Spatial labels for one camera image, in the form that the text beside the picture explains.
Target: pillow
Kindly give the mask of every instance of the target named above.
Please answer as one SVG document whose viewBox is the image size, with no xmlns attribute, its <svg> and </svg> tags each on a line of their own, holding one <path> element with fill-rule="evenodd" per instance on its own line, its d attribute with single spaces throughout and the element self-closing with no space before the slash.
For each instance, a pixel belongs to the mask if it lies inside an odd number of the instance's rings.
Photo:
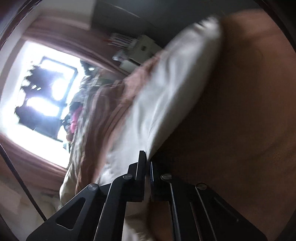
<svg viewBox="0 0 296 241">
<path fill-rule="evenodd" d="M 140 150 L 146 151 L 148 159 L 157 151 L 200 97 L 220 43 L 220 25 L 215 18 L 209 18 L 186 28 L 168 44 L 107 153 L 106 165 L 97 180 L 100 185 L 127 173 L 129 165 L 138 161 Z M 124 230 L 137 234 L 137 240 L 152 239 L 145 222 L 148 200 L 149 185 L 145 201 L 128 203 L 126 208 L 125 225 L 130 229 Z"/>
</svg>

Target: brown curtain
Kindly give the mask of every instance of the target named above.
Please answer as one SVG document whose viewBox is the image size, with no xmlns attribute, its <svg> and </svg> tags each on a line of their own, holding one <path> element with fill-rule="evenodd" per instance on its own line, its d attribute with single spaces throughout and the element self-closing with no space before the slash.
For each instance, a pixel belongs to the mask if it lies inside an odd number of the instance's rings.
<svg viewBox="0 0 296 241">
<path fill-rule="evenodd" d="M 2 134 L 0 134 L 0 143 L 26 185 L 47 194 L 59 193 L 67 171 L 65 168 L 34 155 Z M 0 175 L 13 177 L 1 157 Z"/>
<path fill-rule="evenodd" d="M 25 31 L 23 39 L 71 54 L 123 79 L 128 73 L 119 68 L 120 62 L 112 60 L 118 49 L 108 45 L 109 36 L 106 31 L 89 31 L 55 17 L 40 16 Z"/>
</svg>

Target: ceiling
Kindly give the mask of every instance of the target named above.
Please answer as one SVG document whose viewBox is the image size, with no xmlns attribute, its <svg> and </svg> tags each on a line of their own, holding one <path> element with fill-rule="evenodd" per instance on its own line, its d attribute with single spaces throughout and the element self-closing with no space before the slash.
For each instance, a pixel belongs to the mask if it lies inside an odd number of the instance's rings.
<svg viewBox="0 0 296 241">
<path fill-rule="evenodd" d="M 164 47 L 186 26 L 209 15 L 258 7 L 253 0 L 98 0 L 92 28 L 131 37 L 146 34 Z"/>
</svg>

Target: screw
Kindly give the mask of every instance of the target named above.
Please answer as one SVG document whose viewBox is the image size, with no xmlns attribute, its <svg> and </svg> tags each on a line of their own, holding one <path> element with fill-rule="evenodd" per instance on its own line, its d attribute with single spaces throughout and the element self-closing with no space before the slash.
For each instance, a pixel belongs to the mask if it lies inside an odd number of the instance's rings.
<svg viewBox="0 0 296 241">
<path fill-rule="evenodd" d="M 164 179 L 164 180 L 170 180 L 170 179 L 172 179 L 172 175 L 169 174 L 169 173 L 166 173 L 166 174 L 163 174 L 161 176 L 161 178 Z"/>
<path fill-rule="evenodd" d="M 204 183 L 199 183 L 196 185 L 196 187 L 202 191 L 207 189 L 207 185 L 205 185 Z"/>
<path fill-rule="evenodd" d="M 98 185 L 95 184 L 95 183 L 93 183 L 93 184 L 89 184 L 89 186 L 88 186 L 87 188 L 88 188 L 88 190 L 90 190 L 90 191 L 95 191 L 95 190 L 98 189 Z"/>
<path fill-rule="evenodd" d="M 124 176 L 123 176 L 123 178 L 125 179 L 125 180 L 130 180 L 130 179 L 132 179 L 132 177 L 133 177 L 133 175 L 132 174 L 125 174 Z"/>
</svg>

